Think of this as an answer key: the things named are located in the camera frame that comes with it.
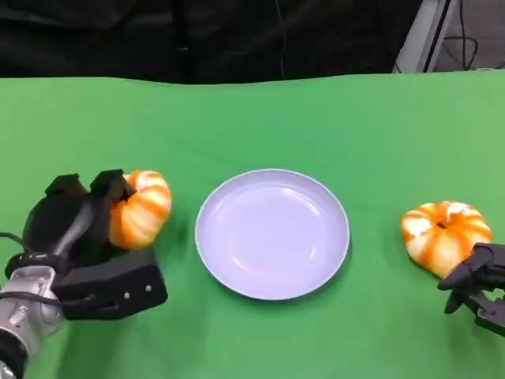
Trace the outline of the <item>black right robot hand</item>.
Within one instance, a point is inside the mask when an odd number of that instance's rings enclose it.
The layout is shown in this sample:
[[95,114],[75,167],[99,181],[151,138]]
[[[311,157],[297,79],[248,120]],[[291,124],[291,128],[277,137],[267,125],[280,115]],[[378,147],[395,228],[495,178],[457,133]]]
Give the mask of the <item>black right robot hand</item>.
[[504,297],[491,300],[485,293],[504,289],[504,245],[479,242],[468,258],[456,265],[438,284],[449,291],[444,313],[466,306],[475,314],[475,323],[504,335]]

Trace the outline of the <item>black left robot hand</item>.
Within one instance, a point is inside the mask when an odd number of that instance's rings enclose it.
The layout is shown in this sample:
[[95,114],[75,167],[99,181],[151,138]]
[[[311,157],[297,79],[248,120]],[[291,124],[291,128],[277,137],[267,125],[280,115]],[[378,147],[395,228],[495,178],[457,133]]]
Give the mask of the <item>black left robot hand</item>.
[[123,170],[101,171],[86,189],[78,174],[56,177],[28,214],[19,265],[44,265],[57,272],[102,264],[112,258],[111,208],[134,194]]

